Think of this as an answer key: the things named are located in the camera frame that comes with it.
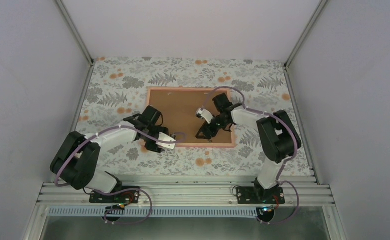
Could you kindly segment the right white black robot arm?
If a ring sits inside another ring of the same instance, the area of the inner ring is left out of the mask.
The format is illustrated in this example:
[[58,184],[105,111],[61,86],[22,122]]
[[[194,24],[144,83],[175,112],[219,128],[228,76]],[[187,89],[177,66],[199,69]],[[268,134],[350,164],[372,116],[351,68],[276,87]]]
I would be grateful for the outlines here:
[[283,195],[278,182],[280,175],[286,163],[295,157],[302,146],[289,115],[284,110],[267,113],[248,108],[243,103],[233,104],[223,93],[212,101],[219,114],[213,115],[204,107],[196,111],[196,116],[205,121],[196,138],[210,140],[220,130],[228,132],[235,125],[251,127],[257,129],[266,156],[253,186],[237,188],[238,203],[265,204],[278,201]]

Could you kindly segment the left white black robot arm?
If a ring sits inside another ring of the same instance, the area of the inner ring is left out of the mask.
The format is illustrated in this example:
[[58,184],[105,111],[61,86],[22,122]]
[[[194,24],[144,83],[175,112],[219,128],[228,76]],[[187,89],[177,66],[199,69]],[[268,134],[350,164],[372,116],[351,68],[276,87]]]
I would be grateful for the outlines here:
[[122,183],[112,174],[97,168],[98,158],[119,145],[137,140],[145,142],[145,149],[161,153],[174,149],[176,141],[166,127],[157,125],[162,114],[148,106],[142,113],[126,117],[118,124],[92,135],[77,131],[69,133],[50,164],[57,187],[71,186],[75,190],[99,192],[108,202],[121,198]]

